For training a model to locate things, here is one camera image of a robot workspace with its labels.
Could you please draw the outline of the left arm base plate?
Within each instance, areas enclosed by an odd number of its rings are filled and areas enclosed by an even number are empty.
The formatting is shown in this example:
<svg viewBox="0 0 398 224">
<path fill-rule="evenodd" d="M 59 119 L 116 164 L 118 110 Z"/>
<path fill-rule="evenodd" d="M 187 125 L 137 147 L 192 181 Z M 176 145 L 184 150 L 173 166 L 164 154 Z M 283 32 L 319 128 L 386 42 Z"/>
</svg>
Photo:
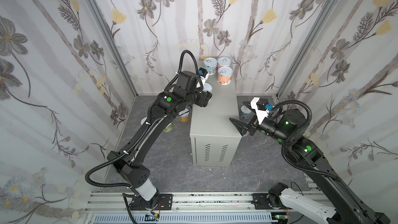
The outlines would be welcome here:
<svg viewBox="0 0 398 224">
<path fill-rule="evenodd" d="M 173 204 L 173 194 L 156 194 L 150 201 L 144 200 L 141 196 L 134 196 L 127 201 L 132 211 L 170 211 Z"/>
</svg>

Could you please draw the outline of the blue labelled can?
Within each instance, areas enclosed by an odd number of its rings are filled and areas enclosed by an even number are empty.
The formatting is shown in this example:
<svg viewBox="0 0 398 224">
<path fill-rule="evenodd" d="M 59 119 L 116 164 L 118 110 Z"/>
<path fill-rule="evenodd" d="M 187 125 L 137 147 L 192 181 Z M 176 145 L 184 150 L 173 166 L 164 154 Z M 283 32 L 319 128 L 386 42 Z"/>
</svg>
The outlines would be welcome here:
<svg viewBox="0 0 398 224">
<path fill-rule="evenodd" d="M 217 65 L 218 61 L 215 58 L 206 58 L 204 60 L 204 67 L 209 75 L 216 74 Z"/>
</svg>

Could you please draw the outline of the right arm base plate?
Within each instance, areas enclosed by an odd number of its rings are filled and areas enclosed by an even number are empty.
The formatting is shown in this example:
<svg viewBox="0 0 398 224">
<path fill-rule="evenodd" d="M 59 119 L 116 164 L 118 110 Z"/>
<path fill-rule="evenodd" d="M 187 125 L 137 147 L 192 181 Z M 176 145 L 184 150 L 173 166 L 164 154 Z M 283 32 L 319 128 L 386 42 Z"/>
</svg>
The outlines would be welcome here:
<svg viewBox="0 0 398 224">
<path fill-rule="evenodd" d="M 256 210 L 266 210 L 273 208 L 270 204 L 268 193 L 252 194 L 251 203 L 255 206 Z"/>
</svg>

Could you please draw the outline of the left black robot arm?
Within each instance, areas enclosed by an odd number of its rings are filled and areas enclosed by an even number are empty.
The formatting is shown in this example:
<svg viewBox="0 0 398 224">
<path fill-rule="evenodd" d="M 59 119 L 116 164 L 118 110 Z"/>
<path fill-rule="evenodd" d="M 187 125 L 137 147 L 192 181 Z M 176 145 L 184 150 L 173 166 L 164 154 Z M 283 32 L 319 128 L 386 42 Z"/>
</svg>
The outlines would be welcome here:
<svg viewBox="0 0 398 224">
<path fill-rule="evenodd" d="M 185 55 L 194 58 L 193 53 L 188 50 L 181 53 L 176 76 L 148 107 L 145 123 L 123 148 L 108 155 L 107 162 L 86 173 L 85 180 L 88 184 L 101 188 L 125 187 L 140 198 L 144 208 L 154 209 L 158 206 L 159 191 L 149 178 L 149 169 L 143 165 L 145 156 L 163 130 L 181 111 L 193 104 L 206 107 L 212 97 L 210 92 L 204 91 L 203 80 L 207 72 L 203 68 L 194 63 L 194 72 L 182 69 Z M 125 181 L 105 184 L 91 179 L 93 173 L 108 166 L 113 166 Z"/>
</svg>

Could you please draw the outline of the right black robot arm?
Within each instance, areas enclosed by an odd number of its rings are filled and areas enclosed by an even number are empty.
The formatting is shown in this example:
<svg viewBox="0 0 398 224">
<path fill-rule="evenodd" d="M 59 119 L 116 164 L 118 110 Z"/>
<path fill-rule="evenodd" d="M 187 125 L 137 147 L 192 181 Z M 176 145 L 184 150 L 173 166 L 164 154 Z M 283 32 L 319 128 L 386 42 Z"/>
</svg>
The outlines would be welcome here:
<svg viewBox="0 0 398 224">
<path fill-rule="evenodd" d="M 230 118 L 241 135 L 253 136 L 257 131 L 281 145 L 283 159 L 293 168 L 305 172 L 320 188 L 331 207 L 296 193 L 283 183 L 268 191 L 271 208 L 282 206 L 298 211 L 318 224 L 389 224 L 385 213 L 366 205 L 338 176 L 318 146 L 304 136 L 312 120 L 308 105 L 298 100 L 286 100 L 274 106 L 267 99 L 253 98 L 243 104 L 254 116 L 249 122 Z"/>
</svg>

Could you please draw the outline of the green white labelled can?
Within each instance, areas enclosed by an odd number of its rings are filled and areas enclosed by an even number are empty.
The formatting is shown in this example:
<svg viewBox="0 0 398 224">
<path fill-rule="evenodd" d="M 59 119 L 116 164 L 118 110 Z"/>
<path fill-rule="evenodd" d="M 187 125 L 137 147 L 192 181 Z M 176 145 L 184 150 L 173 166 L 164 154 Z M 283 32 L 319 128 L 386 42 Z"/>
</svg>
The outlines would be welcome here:
<svg viewBox="0 0 398 224">
<path fill-rule="evenodd" d="M 203 91 L 212 93 L 212 86 L 210 84 L 208 84 L 208 83 L 205 83 L 203 85 Z"/>
</svg>

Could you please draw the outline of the brown labelled can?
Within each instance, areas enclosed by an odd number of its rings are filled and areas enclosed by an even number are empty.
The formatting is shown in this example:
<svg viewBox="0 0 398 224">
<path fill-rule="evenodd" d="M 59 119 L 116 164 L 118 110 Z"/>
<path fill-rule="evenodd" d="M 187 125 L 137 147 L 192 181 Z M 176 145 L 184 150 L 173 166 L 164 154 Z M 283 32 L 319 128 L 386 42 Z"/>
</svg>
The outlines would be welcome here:
<svg viewBox="0 0 398 224">
<path fill-rule="evenodd" d="M 220 67 L 218 69 L 217 81 L 221 85 L 229 85 L 232 80 L 233 70 L 230 67 Z"/>
</svg>

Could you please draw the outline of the pink labelled can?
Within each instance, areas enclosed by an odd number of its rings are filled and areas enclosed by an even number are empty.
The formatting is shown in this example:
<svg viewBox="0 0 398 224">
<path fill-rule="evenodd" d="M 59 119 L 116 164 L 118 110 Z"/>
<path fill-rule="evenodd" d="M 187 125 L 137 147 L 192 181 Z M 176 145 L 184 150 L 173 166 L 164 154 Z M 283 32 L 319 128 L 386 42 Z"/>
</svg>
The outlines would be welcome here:
<svg viewBox="0 0 398 224">
<path fill-rule="evenodd" d="M 217 60 L 217 62 L 217 69 L 220 69 L 221 67 L 232 67 L 232 61 L 229 58 L 221 57 Z"/>
</svg>

